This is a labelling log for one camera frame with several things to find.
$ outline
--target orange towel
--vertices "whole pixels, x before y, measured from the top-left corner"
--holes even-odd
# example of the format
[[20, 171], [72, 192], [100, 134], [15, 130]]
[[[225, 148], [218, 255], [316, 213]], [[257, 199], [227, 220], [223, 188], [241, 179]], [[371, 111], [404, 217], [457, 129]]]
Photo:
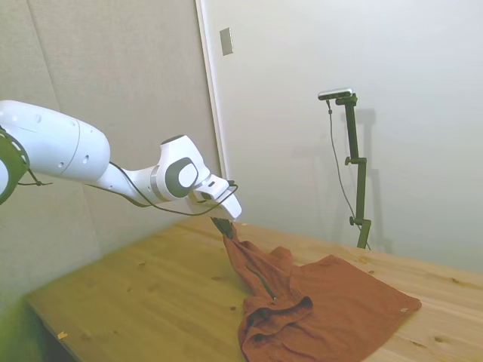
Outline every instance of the orange towel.
[[359, 362], [421, 307], [340, 258], [296, 266], [289, 250], [263, 253], [232, 230], [226, 251], [254, 294], [238, 330], [249, 362]]

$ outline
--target door frame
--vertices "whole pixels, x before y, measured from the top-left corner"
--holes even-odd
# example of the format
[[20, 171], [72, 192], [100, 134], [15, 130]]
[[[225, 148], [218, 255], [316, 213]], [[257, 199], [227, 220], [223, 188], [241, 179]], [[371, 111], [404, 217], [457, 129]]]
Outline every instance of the door frame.
[[195, 0], [196, 12], [198, 13], [199, 32], [202, 39], [203, 57], [205, 59], [206, 79], [208, 81], [208, 93], [210, 95], [211, 113], [213, 114], [214, 132], [217, 139], [218, 155], [220, 157], [221, 176], [228, 179], [229, 167], [226, 159], [226, 141], [223, 133], [223, 122], [221, 118], [219, 98], [214, 77], [214, 66], [211, 64], [210, 49], [212, 44], [208, 36], [208, 25], [205, 14], [205, 0]]

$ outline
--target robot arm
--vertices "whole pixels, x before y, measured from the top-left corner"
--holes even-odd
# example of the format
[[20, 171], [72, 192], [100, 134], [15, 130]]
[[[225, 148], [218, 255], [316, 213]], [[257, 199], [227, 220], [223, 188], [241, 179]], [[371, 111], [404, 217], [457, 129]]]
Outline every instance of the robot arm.
[[139, 207], [186, 199], [193, 213], [236, 219], [230, 184], [209, 171], [195, 144], [177, 136], [161, 144], [157, 165], [123, 170], [110, 162], [106, 136], [59, 112], [0, 101], [0, 204], [30, 169], [122, 195]]

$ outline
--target cable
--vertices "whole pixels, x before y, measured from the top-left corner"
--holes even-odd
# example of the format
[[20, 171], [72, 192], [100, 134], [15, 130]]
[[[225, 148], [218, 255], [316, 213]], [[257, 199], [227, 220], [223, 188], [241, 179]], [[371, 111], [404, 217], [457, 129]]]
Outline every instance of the cable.
[[177, 213], [179, 215], [184, 215], [184, 216], [201, 216], [201, 215], [205, 215], [206, 213], [209, 213], [210, 211], [212, 211], [215, 207], [218, 207], [220, 206], [227, 198], [229, 198], [231, 195], [233, 195], [236, 190], [238, 190], [238, 185], [235, 184], [233, 181], [229, 181], [229, 185], [230, 186], [233, 186], [235, 187], [235, 189], [230, 192], [230, 194], [228, 196], [226, 196], [222, 201], [220, 201], [218, 204], [214, 205], [213, 207], [210, 207], [208, 210], [206, 211], [203, 211], [202, 213], [184, 213], [184, 212], [181, 212], [181, 211], [175, 211], [175, 210], [170, 210], [170, 209], [165, 209], [163, 207], [159, 207], [157, 205], [154, 205], [137, 187], [136, 185], [134, 185], [134, 182], [133, 180], [125, 173], [125, 171], [120, 168], [117, 164], [115, 164], [114, 162], [110, 162], [110, 164], [112, 166], [114, 166], [115, 168], [117, 168], [123, 175], [124, 177], [126, 178], [126, 180], [131, 184], [131, 186], [133, 186], [133, 188], [137, 191], [137, 193], [150, 205], [150, 206], [153, 206], [154, 208], [158, 209], [158, 210], [162, 210], [162, 211], [167, 211], [169, 213]]
[[[344, 195], [344, 198], [346, 199], [346, 203], [349, 205], [350, 213], [352, 214], [352, 217], [355, 219], [355, 214], [354, 214], [354, 209], [352, 209], [352, 205], [350, 204], [349, 199], [347, 198], [346, 195], [346, 190], [344, 189], [344, 185], [342, 184], [342, 177], [340, 176], [340, 167], [339, 167], [339, 159], [337, 157], [337, 152], [335, 150], [335, 145], [334, 145], [334, 132], [332, 131], [333, 125], [332, 125], [332, 108], [331, 108], [331, 102], [329, 100], [325, 101], [327, 103], [327, 106], [329, 107], [329, 119], [331, 121], [331, 143], [332, 143], [332, 150], [334, 151], [334, 158], [335, 158], [335, 165], [337, 166], [337, 176], [339, 177], [339, 184], [340, 184], [340, 189], [342, 190], [342, 193]], [[358, 227], [359, 231], [361, 231], [361, 226], [355, 224], [355, 226]], [[371, 249], [371, 246], [369, 245], [368, 242], [366, 242], [368, 249]]]
[[34, 179], [34, 183], [17, 183], [17, 185], [20, 186], [47, 186], [47, 185], [52, 185], [53, 183], [43, 183], [42, 181], [39, 181], [37, 177], [35, 177], [35, 174], [32, 172], [32, 170], [28, 169], [30, 176]]

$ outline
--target wooden tabletop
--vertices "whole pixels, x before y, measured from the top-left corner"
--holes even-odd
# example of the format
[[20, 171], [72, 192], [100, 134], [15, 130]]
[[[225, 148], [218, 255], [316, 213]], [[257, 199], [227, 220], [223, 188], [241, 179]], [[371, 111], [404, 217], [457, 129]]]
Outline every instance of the wooden tabletop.
[[[366, 361], [483, 361], [483, 275], [237, 224], [241, 240], [278, 245], [306, 264], [334, 254], [423, 307]], [[82, 362], [244, 361], [236, 331], [248, 289], [221, 234], [191, 218], [29, 296]]]

